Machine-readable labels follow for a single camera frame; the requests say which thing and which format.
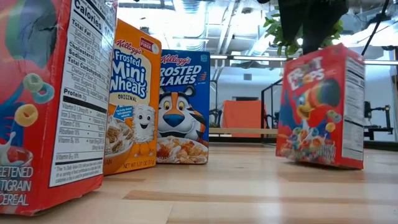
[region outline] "wooden floor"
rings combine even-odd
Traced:
[[[113,175],[50,213],[0,223],[397,224],[398,153],[365,155],[365,170],[338,170],[276,158],[273,147],[213,144],[205,166]]]

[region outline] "ceiling light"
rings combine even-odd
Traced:
[[[398,61],[365,60],[365,65],[398,65]]]
[[[256,57],[256,56],[234,56],[235,60],[264,60],[264,61],[286,61],[283,57]]]
[[[210,55],[211,59],[227,59],[227,55]]]

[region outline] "tony the tiger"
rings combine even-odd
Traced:
[[[208,142],[202,138],[206,129],[206,119],[189,103],[189,98],[193,96],[195,89],[191,85],[178,92],[160,88],[158,137],[175,136],[208,146]]]

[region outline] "cereal box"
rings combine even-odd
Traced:
[[[116,1],[0,1],[0,213],[103,180]]]
[[[163,50],[157,162],[205,164],[208,160],[210,55]]]
[[[104,175],[155,165],[161,49],[160,41],[118,20]]]
[[[364,73],[342,44],[287,62],[276,155],[362,169]]]

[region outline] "potted plant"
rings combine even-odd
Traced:
[[[302,48],[303,54],[318,50],[339,39],[343,31],[340,17],[348,12],[346,0],[278,0],[275,9],[279,13],[266,18],[264,27],[268,35],[275,36],[273,45],[278,46],[278,55],[293,55]],[[302,38],[300,45],[297,39]]]

